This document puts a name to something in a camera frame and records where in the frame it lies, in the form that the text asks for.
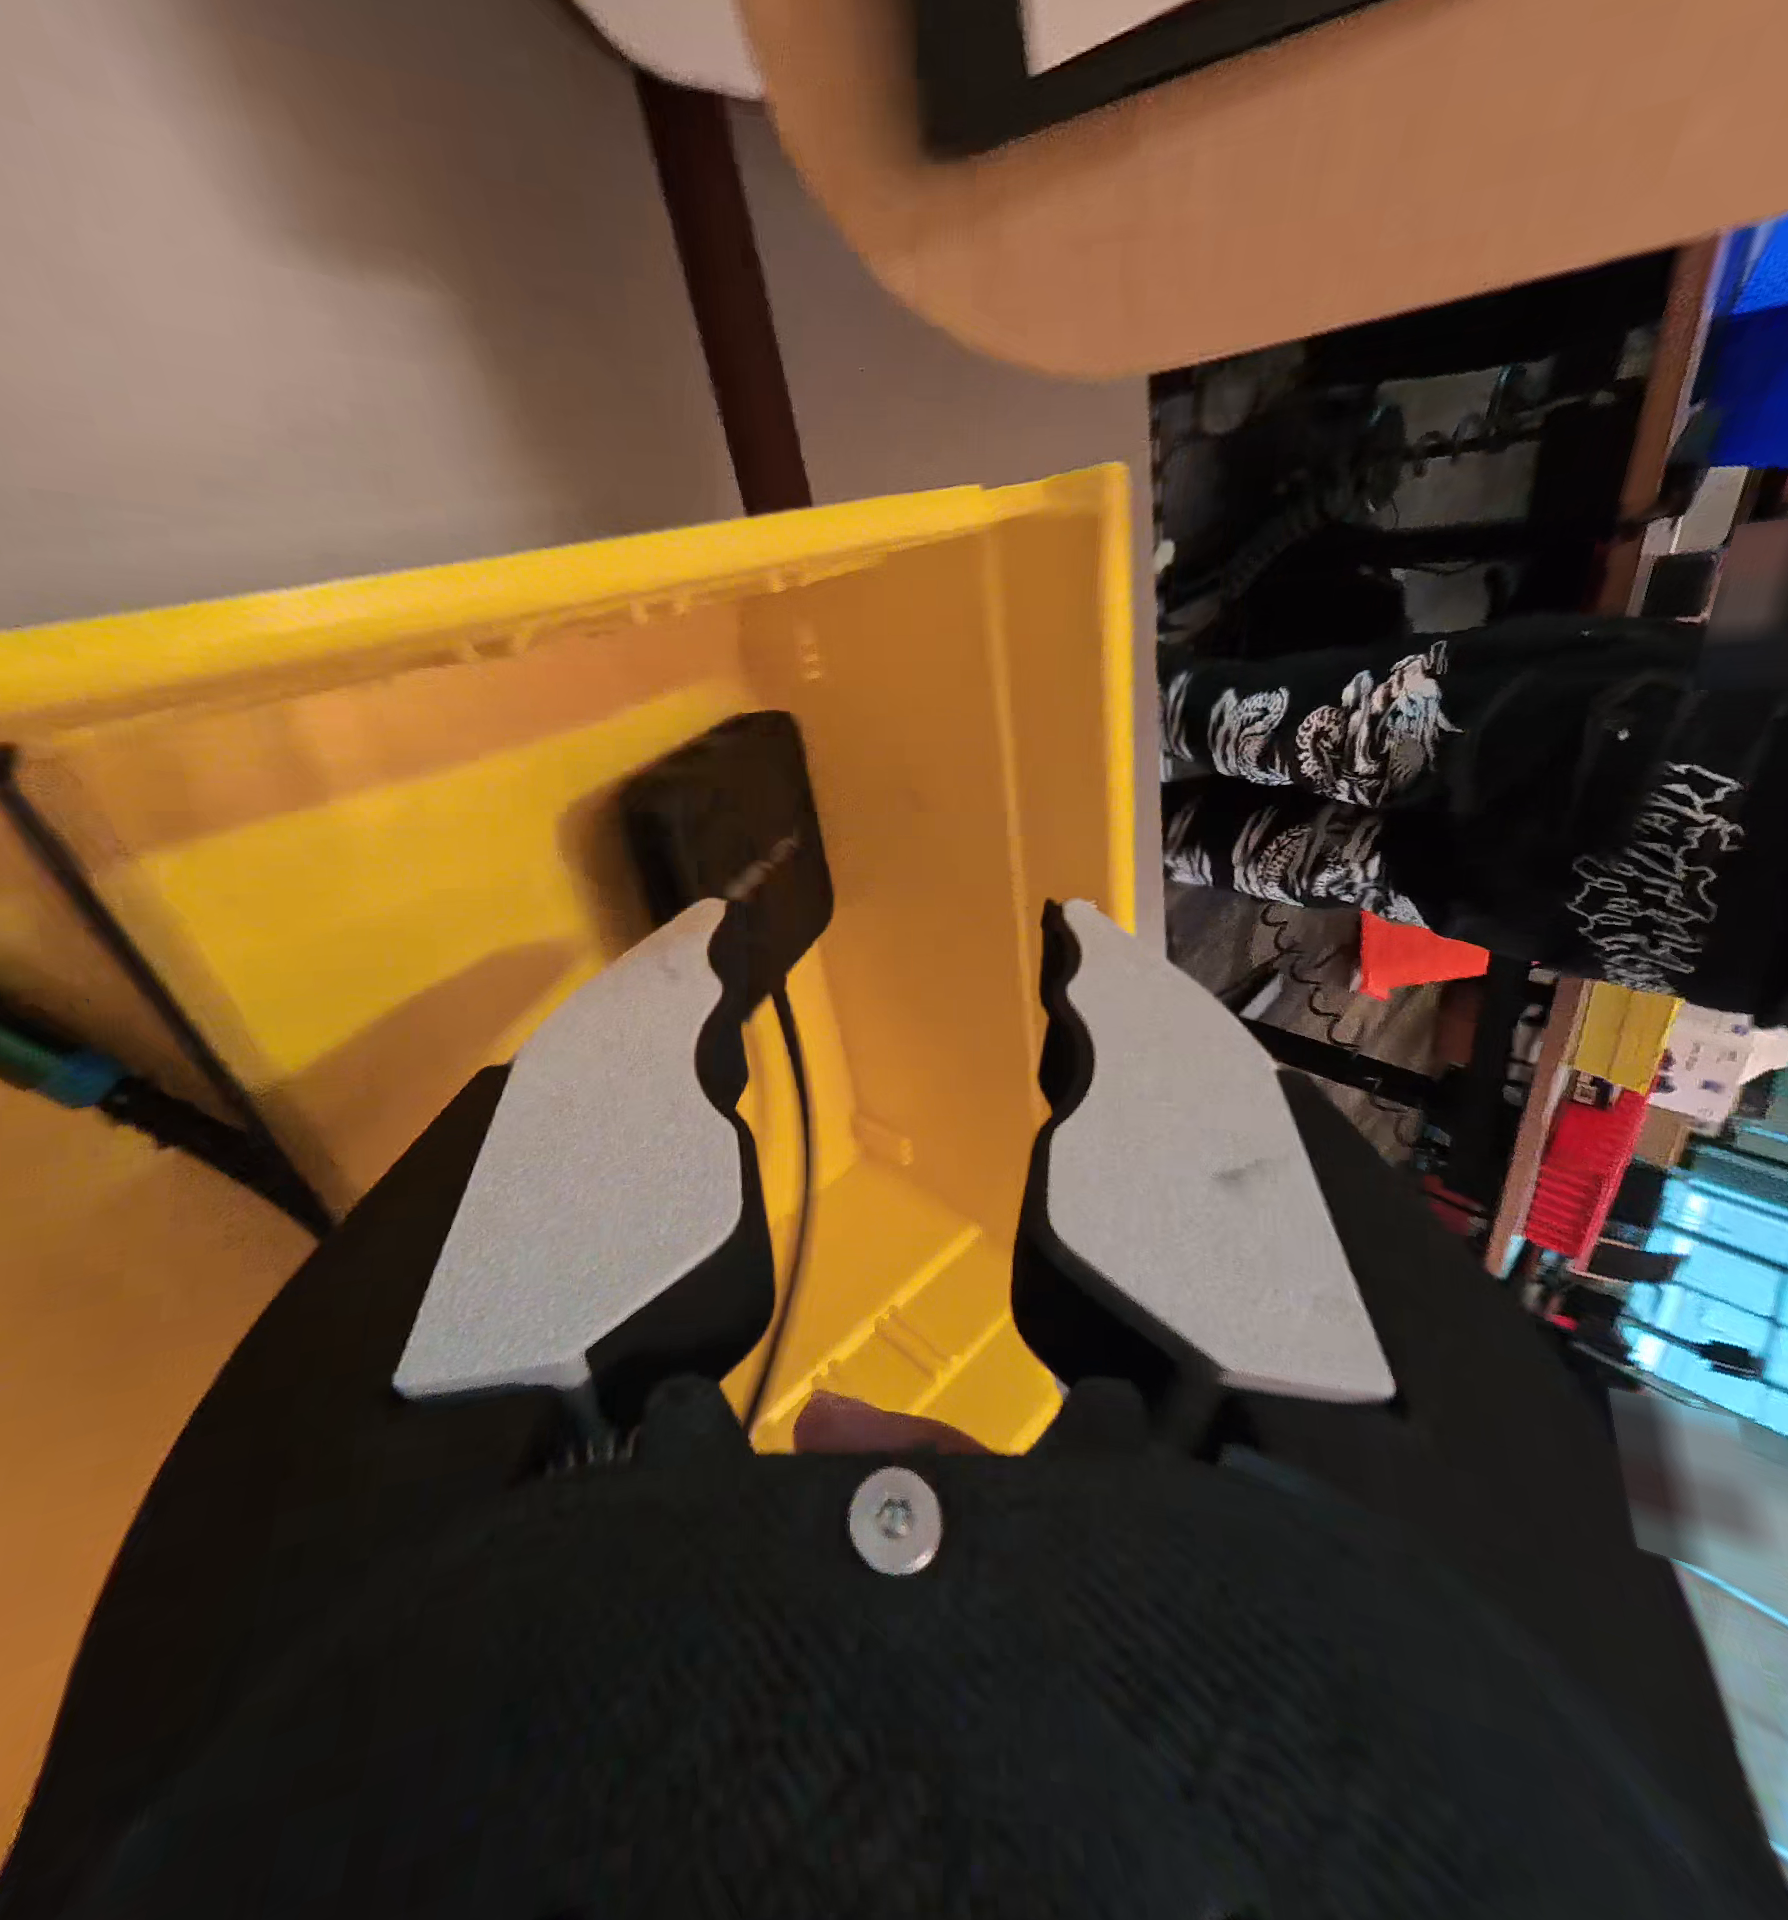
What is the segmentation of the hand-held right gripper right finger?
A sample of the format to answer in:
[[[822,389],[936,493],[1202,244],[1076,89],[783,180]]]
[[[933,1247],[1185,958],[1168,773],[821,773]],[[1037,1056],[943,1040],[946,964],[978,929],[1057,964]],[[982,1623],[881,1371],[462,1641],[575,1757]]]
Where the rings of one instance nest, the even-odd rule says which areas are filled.
[[[1063,1393],[1376,1409],[1394,1371],[1271,1053],[1088,901],[1042,905],[1012,1321]]]

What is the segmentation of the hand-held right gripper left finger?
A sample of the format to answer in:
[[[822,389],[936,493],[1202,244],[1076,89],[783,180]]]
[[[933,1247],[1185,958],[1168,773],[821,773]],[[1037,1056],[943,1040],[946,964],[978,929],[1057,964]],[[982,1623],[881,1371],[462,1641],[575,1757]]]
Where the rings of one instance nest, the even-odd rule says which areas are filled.
[[[760,1345],[776,1260],[749,1084],[749,913],[703,901],[523,1043],[393,1393],[647,1405]]]

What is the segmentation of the yellow plastic bin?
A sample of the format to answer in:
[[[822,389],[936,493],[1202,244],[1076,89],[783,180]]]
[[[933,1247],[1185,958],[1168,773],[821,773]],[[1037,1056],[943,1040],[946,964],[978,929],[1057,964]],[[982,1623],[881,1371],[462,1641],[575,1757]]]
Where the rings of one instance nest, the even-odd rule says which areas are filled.
[[[1122,465],[0,634],[0,743],[337,1209],[643,934],[615,792],[795,713],[835,921],[790,999],[815,1385],[1019,1452],[1042,901],[1136,926]],[[0,817],[0,992],[201,1094]],[[307,1256],[257,1198],[0,1085],[0,1865],[121,1534]]]
[[[1649,1099],[1679,1012],[1679,996],[1607,981],[1585,982],[1568,1049],[1572,1071]]]

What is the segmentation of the black square hub adapter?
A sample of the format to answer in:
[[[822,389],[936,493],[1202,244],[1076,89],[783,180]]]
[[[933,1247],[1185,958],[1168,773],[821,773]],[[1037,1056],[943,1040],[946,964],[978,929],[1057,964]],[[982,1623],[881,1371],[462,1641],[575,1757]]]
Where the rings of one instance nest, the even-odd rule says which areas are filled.
[[[652,924],[704,901],[756,1012],[828,929],[835,884],[800,725],[787,710],[737,713],[647,767],[617,821]]]

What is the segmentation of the red plastic bin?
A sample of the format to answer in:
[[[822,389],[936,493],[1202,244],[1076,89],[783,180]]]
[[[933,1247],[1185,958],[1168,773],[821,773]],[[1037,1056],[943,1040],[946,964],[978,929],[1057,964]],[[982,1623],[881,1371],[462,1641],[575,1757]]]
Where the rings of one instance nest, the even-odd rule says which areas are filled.
[[[1649,1119],[1649,1091],[1613,1085],[1599,1104],[1568,1094],[1549,1125],[1521,1240],[1583,1263],[1602,1240]]]

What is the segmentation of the wooden document stand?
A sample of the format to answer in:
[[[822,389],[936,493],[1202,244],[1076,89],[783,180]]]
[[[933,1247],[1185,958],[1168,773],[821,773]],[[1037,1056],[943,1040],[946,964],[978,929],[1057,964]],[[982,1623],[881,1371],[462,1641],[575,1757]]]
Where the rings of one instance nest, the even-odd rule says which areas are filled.
[[[1788,211],[1788,3],[1382,3],[982,157],[928,157],[903,3],[579,3],[760,88],[909,313],[1111,382]]]

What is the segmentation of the blue plastic bin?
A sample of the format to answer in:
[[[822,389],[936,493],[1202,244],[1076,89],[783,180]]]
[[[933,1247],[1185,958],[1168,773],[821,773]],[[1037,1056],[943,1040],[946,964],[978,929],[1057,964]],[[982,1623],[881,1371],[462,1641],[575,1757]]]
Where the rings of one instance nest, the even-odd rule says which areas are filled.
[[[1699,402],[1706,465],[1788,472],[1788,215],[1728,236]]]

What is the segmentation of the black framed card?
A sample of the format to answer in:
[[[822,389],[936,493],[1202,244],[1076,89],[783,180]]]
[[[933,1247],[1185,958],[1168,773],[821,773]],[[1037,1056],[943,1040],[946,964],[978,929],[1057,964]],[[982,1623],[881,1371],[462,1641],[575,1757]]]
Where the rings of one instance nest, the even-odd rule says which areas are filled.
[[[914,3],[933,157],[1006,148],[1157,88],[1376,10],[1372,3]]]

